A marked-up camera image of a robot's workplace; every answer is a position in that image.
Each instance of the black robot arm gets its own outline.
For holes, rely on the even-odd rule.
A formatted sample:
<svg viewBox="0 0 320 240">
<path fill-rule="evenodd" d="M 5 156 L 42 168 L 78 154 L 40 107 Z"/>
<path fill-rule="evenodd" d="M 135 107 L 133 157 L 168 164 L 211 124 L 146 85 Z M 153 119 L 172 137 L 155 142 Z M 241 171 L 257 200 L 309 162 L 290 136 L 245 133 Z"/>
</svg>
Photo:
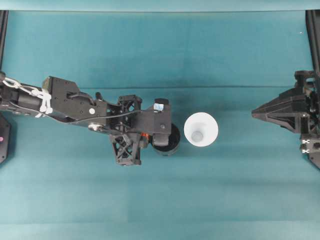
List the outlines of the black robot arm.
<svg viewBox="0 0 320 240">
<path fill-rule="evenodd" d="M 141 103 L 136 95 L 120 96 L 116 104 L 105 101 L 99 92 L 93 99 L 75 82 L 57 77 L 50 76 L 42 87 L 36 87 L 0 73 L 0 111 L 49 117 L 107 134 L 116 162 L 123 166 L 140 165 L 140 149 L 149 143 L 163 155 L 173 154 L 179 145 L 180 133 L 172 124 L 169 101 L 158 98 L 146 110 Z"/>
<path fill-rule="evenodd" d="M 315 71 L 296 71 L 296 83 L 252 116 L 300 134 L 300 149 L 320 168 L 320 77 Z"/>
</svg>

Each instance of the cable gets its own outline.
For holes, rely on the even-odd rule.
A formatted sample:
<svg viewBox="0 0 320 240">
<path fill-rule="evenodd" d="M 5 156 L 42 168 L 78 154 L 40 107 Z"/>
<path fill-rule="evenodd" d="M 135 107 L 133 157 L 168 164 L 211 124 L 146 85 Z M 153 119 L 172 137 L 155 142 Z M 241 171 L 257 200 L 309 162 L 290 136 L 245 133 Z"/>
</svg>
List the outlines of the cable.
<svg viewBox="0 0 320 240">
<path fill-rule="evenodd" d="M 63 121 L 63 120 L 60 120 L 60 119 L 57 119 L 53 116 L 50 116 L 46 113 L 43 113 L 41 111 L 38 111 L 38 110 L 34 110 L 34 109 L 31 109 L 31 108 L 28 108 L 28 107 L 23 107 L 23 106 L 20 106 L 18 104 L 15 104 L 13 103 L 12 101 L 9 101 L 9 103 L 13 106 L 15 106 L 16 108 L 19 108 L 19 109 L 24 109 L 24 110 L 27 110 L 27 111 L 33 111 L 33 112 L 36 112 L 38 114 L 42 114 L 48 118 L 51 118 L 59 123 L 63 123 L 63 124 L 78 124 L 78 123 L 82 123 L 82 122 L 86 122 L 86 121 L 90 121 L 90 120 L 97 120 L 97 119 L 114 119 L 114 118 L 121 118 L 121 117 L 124 117 L 124 116 L 128 116 L 128 115 L 131 115 L 131 114 L 137 114 L 137 113 L 142 113 L 142 112 L 153 112 L 153 113 L 160 113 L 160 111 L 157 111 L 157 110 L 134 110 L 134 111 L 130 111 L 130 112 L 126 112 L 126 113 L 122 113 L 122 114 L 118 114 L 118 115 L 111 115 L 111 116 L 94 116 L 94 117 L 88 117 L 88 118 L 84 118 L 84 119 L 80 119 L 80 120 L 73 120 L 73 121 Z"/>
</svg>

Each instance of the black bar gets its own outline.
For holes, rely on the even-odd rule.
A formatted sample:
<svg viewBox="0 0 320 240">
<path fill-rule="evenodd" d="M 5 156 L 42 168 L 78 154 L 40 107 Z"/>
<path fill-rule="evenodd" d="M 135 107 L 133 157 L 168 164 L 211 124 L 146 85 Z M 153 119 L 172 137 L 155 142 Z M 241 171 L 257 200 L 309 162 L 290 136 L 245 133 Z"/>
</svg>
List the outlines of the black bar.
<svg viewBox="0 0 320 240">
<path fill-rule="evenodd" d="M 0 10 L 0 70 L 2 67 L 2 58 L 4 55 L 8 15 L 9 15 L 9 11 Z"/>
<path fill-rule="evenodd" d="M 320 10 L 305 12 L 306 29 L 308 31 L 313 68 L 320 73 Z"/>
</svg>

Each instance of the teal cloth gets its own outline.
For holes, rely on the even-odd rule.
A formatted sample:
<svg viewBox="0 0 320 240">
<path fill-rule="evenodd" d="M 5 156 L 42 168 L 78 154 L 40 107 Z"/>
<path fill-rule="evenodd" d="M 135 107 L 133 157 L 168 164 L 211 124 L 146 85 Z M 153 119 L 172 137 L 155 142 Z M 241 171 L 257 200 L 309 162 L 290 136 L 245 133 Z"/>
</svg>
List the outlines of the teal cloth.
<svg viewBox="0 0 320 240">
<path fill-rule="evenodd" d="M 249 12 L 319 9 L 318 0 L 1 0 L 0 9 L 82 12 Z"/>
<path fill-rule="evenodd" d="M 182 138 L 172 157 L 149 146 L 141 166 L 120 167 L 106 135 L 5 113 L 13 128 L 0 166 L 0 239 L 318 238 L 320 171 L 298 135 L 251 117 L 294 85 L 295 70 L 312 69 L 303 11 L 9 20 L 9 76 L 37 86 L 67 78 L 110 102 L 136 94 L 144 109 L 168 98 Z M 183 136 L 195 112 L 218 122 L 209 147 Z"/>
</svg>

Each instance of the white plastic cup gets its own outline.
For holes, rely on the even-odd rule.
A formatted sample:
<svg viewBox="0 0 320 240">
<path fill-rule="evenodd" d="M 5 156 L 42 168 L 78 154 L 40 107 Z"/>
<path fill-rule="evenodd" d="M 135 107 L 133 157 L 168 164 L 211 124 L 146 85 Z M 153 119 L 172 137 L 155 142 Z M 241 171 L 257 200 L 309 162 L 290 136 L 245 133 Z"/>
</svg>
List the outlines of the white plastic cup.
<svg viewBox="0 0 320 240">
<path fill-rule="evenodd" d="M 217 121 L 206 112 L 192 114 L 184 123 L 184 135 L 194 146 L 206 147 L 218 137 Z"/>
</svg>

